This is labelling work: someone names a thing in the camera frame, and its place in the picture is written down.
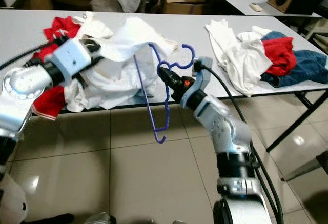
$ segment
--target tiled floor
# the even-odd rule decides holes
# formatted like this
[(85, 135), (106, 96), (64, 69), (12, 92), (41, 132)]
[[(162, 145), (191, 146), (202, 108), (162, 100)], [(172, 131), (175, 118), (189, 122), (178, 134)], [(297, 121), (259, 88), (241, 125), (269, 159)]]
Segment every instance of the tiled floor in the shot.
[[(311, 93), (309, 99), (319, 95)], [(322, 169), (289, 182), (279, 178), (327, 148), (328, 103), (268, 154), (265, 147), (305, 111), (303, 104), (293, 95), (238, 102), (280, 197), (285, 223), (328, 223), (328, 176)], [(163, 145), (154, 140), (145, 108), (67, 114), (56, 122), (33, 118), (10, 172), (27, 194), (26, 221), (72, 213), (74, 224), (82, 224), (105, 211), (119, 224), (149, 219), (212, 224), (213, 205), (220, 199), (212, 142), (191, 111), (171, 108)], [(153, 110), (162, 125), (163, 107)], [(297, 136), (304, 143), (296, 144)]]

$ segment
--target blue jeans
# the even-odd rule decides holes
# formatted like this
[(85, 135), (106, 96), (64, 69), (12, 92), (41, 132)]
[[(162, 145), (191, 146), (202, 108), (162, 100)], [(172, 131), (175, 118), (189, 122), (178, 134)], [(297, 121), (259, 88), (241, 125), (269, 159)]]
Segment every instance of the blue jeans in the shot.
[[(271, 32), (264, 36), (262, 40), (286, 37), (280, 32)], [(312, 80), (323, 84), (328, 83), (328, 57), (321, 53), (309, 50), (294, 51), (297, 65), (289, 75), (276, 77), (264, 73), (262, 81), (268, 82), (273, 87), (285, 87), (295, 85), (305, 80)]]

